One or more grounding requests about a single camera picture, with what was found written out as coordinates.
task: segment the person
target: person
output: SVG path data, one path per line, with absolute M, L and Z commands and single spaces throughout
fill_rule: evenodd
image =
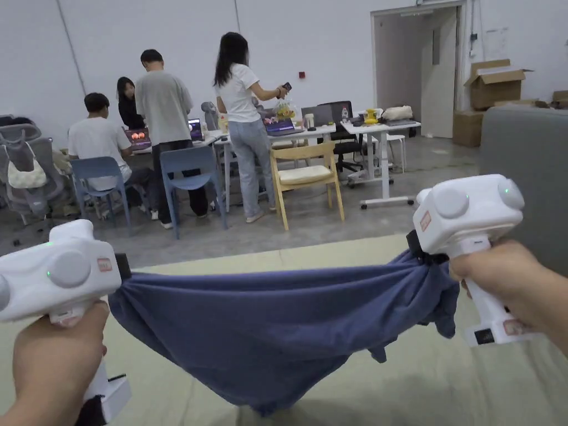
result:
M 275 210 L 270 140 L 253 103 L 253 95 L 261 101 L 268 101 L 283 98 L 288 91 L 282 86 L 264 90 L 248 63 L 248 43 L 243 36 L 228 32 L 221 37 L 214 80 L 217 106 L 219 112 L 227 114 L 229 135 L 239 164 L 245 219 L 247 223 L 253 223 L 264 215 L 258 204 L 255 157 L 262 167 L 269 209 Z
M 140 61 L 147 73 L 136 82 L 136 111 L 146 118 L 152 141 L 154 171 L 161 182 L 160 154 L 192 146 L 187 116 L 193 108 L 193 102 L 185 84 L 164 71 L 164 59 L 157 50 L 144 51 Z M 199 169 L 185 170 L 183 175 L 190 177 L 200 173 Z M 158 217 L 164 228 L 171 229 L 172 219 L 162 182 L 159 187 Z M 205 188 L 188 192 L 191 209 L 198 218 L 205 218 L 209 209 Z
M 450 273 L 457 279 L 471 278 L 568 357 L 568 278 L 542 266 L 521 244 L 509 241 L 459 256 L 450 262 Z
M 16 401 L 0 426 L 73 426 L 83 396 L 106 354 L 103 329 L 110 311 L 95 303 L 71 328 L 47 316 L 25 328 L 14 344 Z
M 132 155 L 132 145 L 122 128 L 107 120 L 109 105 L 108 98 L 102 93 L 89 93 L 85 96 L 85 107 L 89 116 L 69 129 L 69 158 L 114 158 L 120 167 L 124 183 L 144 188 L 152 210 L 152 220 L 156 220 L 158 183 L 155 174 L 148 167 L 131 169 L 126 164 L 124 158 Z M 89 185 L 98 191 L 104 191 L 116 185 L 116 178 L 91 178 Z M 145 211 L 140 194 L 133 187 L 127 188 L 126 198 L 130 206 Z
M 520 320 L 543 331 L 568 357 L 568 278 L 542 266 L 514 241 L 450 262 L 450 273 L 471 278 Z M 47 317 L 27 327 L 14 347 L 16 402 L 0 426 L 73 425 L 101 361 L 108 306 L 96 303 L 73 328 Z
M 118 96 L 118 112 L 122 122 L 130 130 L 146 127 L 144 118 L 136 113 L 136 98 L 134 97 L 134 83 L 128 77 L 120 77 L 116 82 Z

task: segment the yellow object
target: yellow object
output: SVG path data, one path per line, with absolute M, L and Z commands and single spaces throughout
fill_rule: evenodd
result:
M 377 120 L 377 112 L 374 109 L 369 108 L 366 115 L 365 124 L 377 124 L 379 122 Z
M 341 216 L 341 220 L 345 221 L 343 202 L 341 201 L 341 191 L 339 189 L 339 178 L 337 177 L 335 156 L 333 155 L 334 148 L 335 143 L 327 142 L 307 147 L 279 150 L 272 149 L 270 151 L 272 179 L 274 181 L 274 189 L 276 192 L 276 210 L 282 217 L 285 230 L 288 231 L 288 219 L 286 218 L 282 192 L 290 189 L 303 188 L 305 186 L 325 184 L 327 187 L 327 201 L 331 208 L 331 186 L 335 185 L 339 215 Z M 277 160 L 305 160 L 308 158 L 318 158 L 320 156 L 324 157 L 323 166 L 308 166 L 304 168 L 278 171 Z

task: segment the black hair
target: black hair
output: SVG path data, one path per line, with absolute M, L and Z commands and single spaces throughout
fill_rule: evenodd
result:
M 120 77 L 118 79 L 118 81 L 116 82 L 116 93 L 118 95 L 118 101 L 119 102 L 130 100 L 130 99 L 127 99 L 126 95 L 124 94 L 124 90 L 126 89 L 126 85 L 129 84 L 129 83 L 132 85 L 132 87 L 134 87 L 134 83 L 128 77 Z
M 221 37 L 219 56 L 215 67 L 214 85 L 221 87 L 232 77 L 231 65 L 248 65 L 248 43 L 238 32 L 228 32 Z
M 162 62 L 164 58 L 156 49 L 146 49 L 140 55 L 140 62 Z
M 85 106 L 88 112 L 100 112 L 110 106 L 108 98 L 102 93 L 89 93 L 85 96 Z

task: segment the gray sofa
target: gray sofa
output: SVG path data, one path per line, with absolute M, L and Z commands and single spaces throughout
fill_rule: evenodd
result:
M 480 173 L 511 178 L 525 199 L 511 237 L 568 276 L 568 110 L 491 108 L 483 119 Z

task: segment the cardboard box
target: cardboard box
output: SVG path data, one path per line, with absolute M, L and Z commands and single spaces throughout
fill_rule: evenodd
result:
M 481 145 L 481 126 L 484 112 L 455 111 L 452 140 L 463 147 L 478 147 Z
M 464 84 L 470 88 L 471 107 L 484 111 L 495 102 L 520 100 L 521 82 L 529 71 L 512 66 L 509 59 L 473 63 L 471 77 Z

